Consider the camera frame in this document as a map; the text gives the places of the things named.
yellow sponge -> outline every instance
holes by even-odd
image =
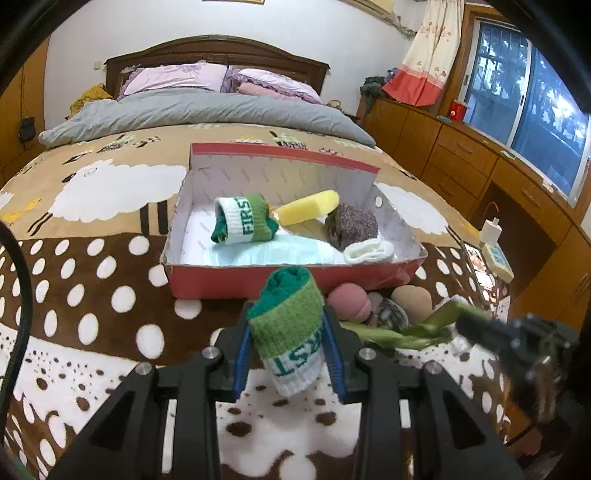
[[[273,215],[280,225],[287,226],[328,215],[338,206],[339,194],[334,190],[325,190],[279,207]]]

purple pillowcase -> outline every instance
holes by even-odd
[[[146,90],[160,90],[174,87],[195,87],[220,92],[228,68],[224,65],[197,63],[183,65],[162,65],[138,69],[129,76],[121,87],[117,100]]]
[[[234,71],[230,76],[239,83],[254,83],[264,88],[275,90],[282,95],[299,97],[306,102],[322,103],[316,91],[305,83],[297,82],[284,75],[260,69],[242,69]]]

green sock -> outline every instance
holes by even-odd
[[[255,347],[285,397],[308,388],[324,365],[323,305],[310,272],[285,267],[271,274],[260,300],[248,312]]]
[[[269,204],[260,193],[217,198],[215,212],[212,242],[267,242],[275,238],[279,228],[279,224],[269,217]]]

wall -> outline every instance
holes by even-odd
[[[425,3],[394,0],[417,29]],[[267,0],[265,5],[201,0],[92,0],[51,36],[45,83],[46,125],[69,114],[87,88],[105,80],[95,61],[205,34],[263,41],[330,64],[322,99],[355,113],[365,77],[397,66],[410,41],[394,27],[340,0]]]

pink pillow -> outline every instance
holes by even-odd
[[[203,61],[147,68],[126,84],[122,94],[128,96],[145,90],[170,87],[199,87],[219,92],[227,69],[224,65]]]
[[[275,90],[282,95],[299,97],[306,102],[322,103],[320,97],[310,85],[297,82],[285,75],[259,69],[242,69],[232,73],[232,77],[241,83],[254,83],[255,85]]]
[[[277,98],[279,100],[289,100],[291,102],[305,102],[305,100],[301,99],[300,97],[289,97],[287,95],[282,95],[281,93],[271,90],[270,88],[261,87],[260,85],[255,85],[254,83],[248,82],[240,84],[238,87],[238,93],[243,95],[254,95],[257,97],[271,97]]]

